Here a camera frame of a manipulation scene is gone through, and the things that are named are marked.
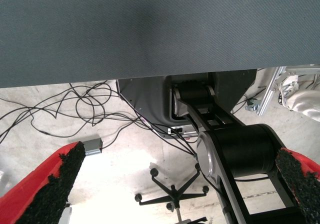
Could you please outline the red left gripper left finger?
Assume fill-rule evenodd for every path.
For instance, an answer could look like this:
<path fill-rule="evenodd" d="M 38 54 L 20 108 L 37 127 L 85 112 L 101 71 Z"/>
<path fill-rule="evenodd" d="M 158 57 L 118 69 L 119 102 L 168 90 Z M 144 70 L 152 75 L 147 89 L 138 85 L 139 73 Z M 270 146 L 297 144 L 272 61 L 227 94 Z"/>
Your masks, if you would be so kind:
<path fill-rule="evenodd" d="M 59 223 L 85 157 L 80 141 L 51 154 L 0 198 L 0 222 Z"/>

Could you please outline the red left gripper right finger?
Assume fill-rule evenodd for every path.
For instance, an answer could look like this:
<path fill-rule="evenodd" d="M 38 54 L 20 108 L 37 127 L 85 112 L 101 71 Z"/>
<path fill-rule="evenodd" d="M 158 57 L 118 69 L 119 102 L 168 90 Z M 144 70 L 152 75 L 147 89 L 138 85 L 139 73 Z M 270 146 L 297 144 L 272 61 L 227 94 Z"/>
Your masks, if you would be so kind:
<path fill-rule="evenodd" d="M 320 222 L 320 165 L 307 156 L 282 147 L 276 166 L 293 194 L 306 223 Z"/>

